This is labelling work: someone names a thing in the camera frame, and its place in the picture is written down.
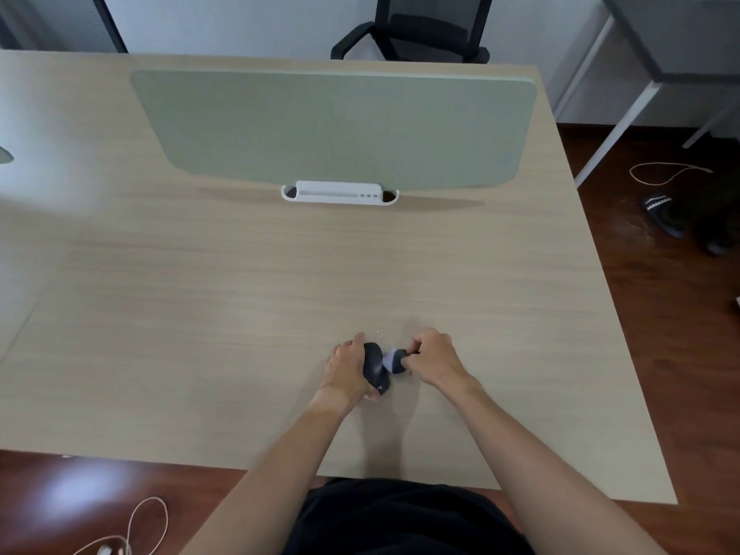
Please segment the person's left hand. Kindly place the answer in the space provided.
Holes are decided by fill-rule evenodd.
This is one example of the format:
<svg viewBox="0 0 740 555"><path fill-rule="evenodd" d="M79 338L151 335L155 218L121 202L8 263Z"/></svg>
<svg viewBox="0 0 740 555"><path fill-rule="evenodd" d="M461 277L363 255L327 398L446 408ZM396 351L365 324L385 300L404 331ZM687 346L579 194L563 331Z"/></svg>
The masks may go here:
<svg viewBox="0 0 740 555"><path fill-rule="evenodd" d="M317 392L322 405L331 405L346 414L364 399L367 382L363 376L364 344L365 334L360 332L333 349Z"/></svg>

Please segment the person's right hand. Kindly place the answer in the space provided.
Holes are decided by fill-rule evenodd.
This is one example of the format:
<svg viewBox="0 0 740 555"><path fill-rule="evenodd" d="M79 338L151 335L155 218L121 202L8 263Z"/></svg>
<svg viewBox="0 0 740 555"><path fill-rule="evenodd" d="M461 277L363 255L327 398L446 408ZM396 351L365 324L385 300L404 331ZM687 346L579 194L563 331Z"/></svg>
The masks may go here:
<svg viewBox="0 0 740 555"><path fill-rule="evenodd" d="M433 330L431 357L433 362L432 374L414 374L422 382L435 387L450 402L456 402L472 392L481 392L483 387L479 381L468 373L454 348L451 337Z"/></svg>

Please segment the dark grey rounded device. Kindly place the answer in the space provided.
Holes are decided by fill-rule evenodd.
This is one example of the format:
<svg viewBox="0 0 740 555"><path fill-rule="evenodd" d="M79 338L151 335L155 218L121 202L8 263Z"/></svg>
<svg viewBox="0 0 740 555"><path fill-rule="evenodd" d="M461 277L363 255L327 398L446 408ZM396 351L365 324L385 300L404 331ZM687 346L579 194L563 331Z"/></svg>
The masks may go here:
<svg viewBox="0 0 740 555"><path fill-rule="evenodd" d="M390 373L384 366L384 353L376 343L365 343L365 358L363 362L363 376L370 386L380 395L384 395L390 388Z"/></svg>

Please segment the person's right forearm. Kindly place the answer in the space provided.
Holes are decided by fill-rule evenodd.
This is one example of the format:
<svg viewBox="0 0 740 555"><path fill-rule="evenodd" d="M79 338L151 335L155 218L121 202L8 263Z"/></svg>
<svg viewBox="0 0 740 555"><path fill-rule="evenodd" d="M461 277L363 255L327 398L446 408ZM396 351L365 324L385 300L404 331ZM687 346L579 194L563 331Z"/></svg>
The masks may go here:
<svg viewBox="0 0 740 555"><path fill-rule="evenodd" d="M437 388L464 419L536 555L668 555L474 378L457 377Z"/></svg>

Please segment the person's left forearm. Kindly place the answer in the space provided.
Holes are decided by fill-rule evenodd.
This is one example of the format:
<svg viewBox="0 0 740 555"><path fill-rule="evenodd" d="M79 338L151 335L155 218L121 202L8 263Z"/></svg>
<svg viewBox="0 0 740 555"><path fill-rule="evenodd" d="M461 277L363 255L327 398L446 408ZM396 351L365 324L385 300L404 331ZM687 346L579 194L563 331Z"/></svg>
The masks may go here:
<svg viewBox="0 0 740 555"><path fill-rule="evenodd" d="M363 395L321 388L180 555L280 555L329 446Z"/></svg>

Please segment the person's black clothing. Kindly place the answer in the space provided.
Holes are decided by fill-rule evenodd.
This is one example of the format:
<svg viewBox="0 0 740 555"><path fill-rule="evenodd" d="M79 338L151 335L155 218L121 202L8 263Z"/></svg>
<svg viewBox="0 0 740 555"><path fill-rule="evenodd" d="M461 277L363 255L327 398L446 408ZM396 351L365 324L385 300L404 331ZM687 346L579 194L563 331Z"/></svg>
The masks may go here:
<svg viewBox="0 0 740 555"><path fill-rule="evenodd" d="M486 497L401 479L332 478L307 495L281 555L535 555Z"/></svg>

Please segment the green desk divider panel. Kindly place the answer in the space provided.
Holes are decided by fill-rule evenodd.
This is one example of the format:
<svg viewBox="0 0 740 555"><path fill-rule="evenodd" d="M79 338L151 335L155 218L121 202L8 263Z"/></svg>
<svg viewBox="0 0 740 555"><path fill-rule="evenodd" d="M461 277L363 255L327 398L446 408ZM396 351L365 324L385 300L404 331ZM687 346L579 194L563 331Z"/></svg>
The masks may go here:
<svg viewBox="0 0 740 555"><path fill-rule="evenodd" d="M513 180L537 99L523 77L138 70L130 82L185 172L402 192Z"/></svg>

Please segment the black slipper with white stripes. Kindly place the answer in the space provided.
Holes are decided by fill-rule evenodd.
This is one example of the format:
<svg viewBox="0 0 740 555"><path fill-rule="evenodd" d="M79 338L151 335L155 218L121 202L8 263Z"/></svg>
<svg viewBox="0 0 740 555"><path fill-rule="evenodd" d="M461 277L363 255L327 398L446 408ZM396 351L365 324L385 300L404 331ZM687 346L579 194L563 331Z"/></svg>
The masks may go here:
<svg viewBox="0 0 740 555"><path fill-rule="evenodd" d="M681 239L685 235L686 224L671 216L673 198L670 195L658 194L642 198L640 207L647 217L661 229L662 232Z"/></svg>

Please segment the black office chair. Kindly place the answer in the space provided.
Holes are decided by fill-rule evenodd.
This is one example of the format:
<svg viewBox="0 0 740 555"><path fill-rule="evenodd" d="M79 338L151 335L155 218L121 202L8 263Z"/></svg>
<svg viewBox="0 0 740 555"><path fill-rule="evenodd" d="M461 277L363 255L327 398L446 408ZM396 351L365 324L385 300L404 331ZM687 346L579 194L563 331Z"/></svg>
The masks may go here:
<svg viewBox="0 0 740 555"><path fill-rule="evenodd" d="M331 49L343 60L370 37L386 61L487 64L481 45L493 0L377 0L375 19L354 27Z"/></svg>

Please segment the grey table with white legs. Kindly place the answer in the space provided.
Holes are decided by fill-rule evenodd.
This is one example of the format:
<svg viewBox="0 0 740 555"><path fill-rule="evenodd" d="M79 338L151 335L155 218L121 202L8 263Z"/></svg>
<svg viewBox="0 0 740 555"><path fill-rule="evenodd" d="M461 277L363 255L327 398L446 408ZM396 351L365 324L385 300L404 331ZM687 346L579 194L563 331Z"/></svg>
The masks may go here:
<svg viewBox="0 0 740 555"><path fill-rule="evenodd" d="M740 86L740 0L602 0L608 17L560 97L567 109L613 27L627 38L650 81L575 176L581 186L661 88Z"/></svg>

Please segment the white divider bracket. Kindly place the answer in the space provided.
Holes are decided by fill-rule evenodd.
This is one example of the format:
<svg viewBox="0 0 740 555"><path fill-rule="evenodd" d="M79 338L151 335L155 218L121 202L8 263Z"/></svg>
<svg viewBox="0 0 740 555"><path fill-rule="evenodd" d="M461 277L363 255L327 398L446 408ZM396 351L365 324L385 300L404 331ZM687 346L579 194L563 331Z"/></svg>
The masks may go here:
<svg viewBox="0 0 740 555"><path fill-rule="evenodd" d="M299 180L282 186L284 200L302 204L390 206L400 198L399 191L386 191L377 183L349 183Z"/></svg>

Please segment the dark door frame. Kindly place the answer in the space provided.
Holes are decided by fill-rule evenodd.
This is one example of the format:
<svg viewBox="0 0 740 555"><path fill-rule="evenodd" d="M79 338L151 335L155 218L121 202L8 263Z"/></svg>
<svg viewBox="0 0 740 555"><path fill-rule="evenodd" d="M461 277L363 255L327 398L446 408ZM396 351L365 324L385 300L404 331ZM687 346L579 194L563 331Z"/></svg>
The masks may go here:
<svg viewBox="0 0 740 555"><path fill-rule="evenodd" d="M108 8L106 0L91 0L91 1L96 8L96 11L106 30L106 34L108 35L116 52L120 54L128 54L129 53L128 48L126 47L124 39L121 36L121 33L118 30L118 27L116 26L115 20L113 19L113 15L111 14Z"/></svg>

